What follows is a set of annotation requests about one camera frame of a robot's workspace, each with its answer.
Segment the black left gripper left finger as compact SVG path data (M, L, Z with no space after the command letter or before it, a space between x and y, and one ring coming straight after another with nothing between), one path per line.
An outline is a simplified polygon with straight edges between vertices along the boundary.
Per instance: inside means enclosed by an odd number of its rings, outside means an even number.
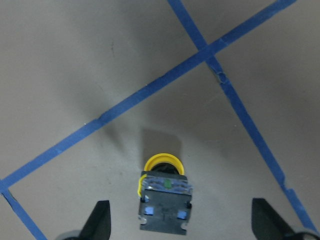
M110 201L100 200L93 208L78 238L80 240L109 240L111 226Z

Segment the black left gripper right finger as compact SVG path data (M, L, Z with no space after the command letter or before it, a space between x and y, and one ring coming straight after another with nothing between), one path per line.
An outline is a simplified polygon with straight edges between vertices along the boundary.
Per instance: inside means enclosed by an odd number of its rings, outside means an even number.
M252 199L251 229L257 240L285 240L295 234L265 198Z

